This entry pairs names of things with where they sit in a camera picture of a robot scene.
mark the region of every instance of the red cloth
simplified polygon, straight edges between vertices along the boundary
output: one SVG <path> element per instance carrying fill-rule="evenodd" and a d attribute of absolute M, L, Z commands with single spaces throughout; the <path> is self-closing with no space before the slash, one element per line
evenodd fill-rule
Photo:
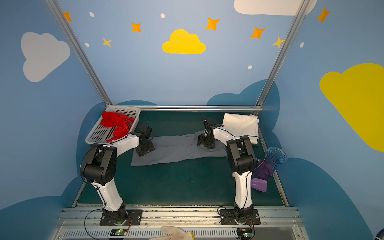
<path fill-rule="evenodd" d="M 104 111 L 102 114 L 103 119 L 101 120 L 100 125 L 104 127 L 114 127 L 117 126 L 115 131 L 113 132 L 113 137 L 109 139 L 107 142 L 112 142 L 119 138 L 124 137 L 129 133 L 131 126 L 129 123 L 135 121 L 135 119 L 125 116 L 121 113 L 113 113 Z"/>

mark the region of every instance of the green table surface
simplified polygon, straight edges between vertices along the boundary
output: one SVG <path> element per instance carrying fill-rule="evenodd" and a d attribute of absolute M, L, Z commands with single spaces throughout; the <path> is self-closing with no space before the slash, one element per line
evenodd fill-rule
<path fill-rule="evenodd" d="M 205 118 L 222 123 L 224 113 L 141 112 L 137 129 L 153 128 L 154 136 L 175 136 L 203 130 Z M 265 154 L 253 146 L 256 158 Z M 226 157 L 203 157 L 180 162 L 131 166 L 133 149 L 117 158 L 116 187 L 126 204 L 139 205 L 233 205 L 235 178 Z M 251 190 L 254 206 L 283 206 L 276 183 L 270 178 L 267 192 Z M 86 185 L 80 204 L 101 204 L 94 187 Z"/>

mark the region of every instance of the white plastic basket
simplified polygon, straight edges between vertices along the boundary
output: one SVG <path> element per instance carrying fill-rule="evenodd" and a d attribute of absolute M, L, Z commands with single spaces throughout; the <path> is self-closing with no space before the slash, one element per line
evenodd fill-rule
<path fill-rule="evenodd" d="M 137 123 L 139 122 L 139 115 L 140 115 L 140 108 L 134 108 L 130 106 L 119 106 L 119 105 L 113 105 L 109 106 L 105 109 L 106 112 L 113 112 L 113 113 L 122 113 L 130 118 L 134 118 L 135 121 L 132 123 L 129 123 L 131 125 L 131 129 L 129 132 L 135 131 L 135 128 L 137 126 Z M 92 130 L 89 132 L 87 138 L 85 139 L 85 142 L 88 144 L 93 143 L 106 143 L 109 139 L 113 137 L 113 131 L 115 131 L 116 127 L 104 127 L 100 125 L 101 120 L 103 119 L 102 116 L 100 116 L 99 120 L 96 122 L 96 124 L 93 126 Z"/>

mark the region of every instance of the white glove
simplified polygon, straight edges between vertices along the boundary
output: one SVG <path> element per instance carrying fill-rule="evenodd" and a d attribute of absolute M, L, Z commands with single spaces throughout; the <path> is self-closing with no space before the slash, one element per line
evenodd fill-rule
<path fill-rule="evenodd" d="M 149 240 L 195 240 L 192 232 L 184 232 L 179 227 L 162 226 L 161 231 L 165 234 L 170 234 L 164 237 L 150 238 Z"/>

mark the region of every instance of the gray pants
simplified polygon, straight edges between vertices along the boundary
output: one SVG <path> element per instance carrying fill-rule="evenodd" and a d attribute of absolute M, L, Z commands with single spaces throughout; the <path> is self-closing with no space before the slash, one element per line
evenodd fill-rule
<path fill-rule="evenodd" d="M 180 162 L 185 159 L 200 157 L 225 157 L 225 146 L 216 141 L 215 149 L 197 146 L 197 138 L 203 131 L 183 136 L 163 136 L 152 139 L 155 150 L 139 157 L 136 149 L 133 151 L 131 166 L 145 166 L 157 163 Z"/>

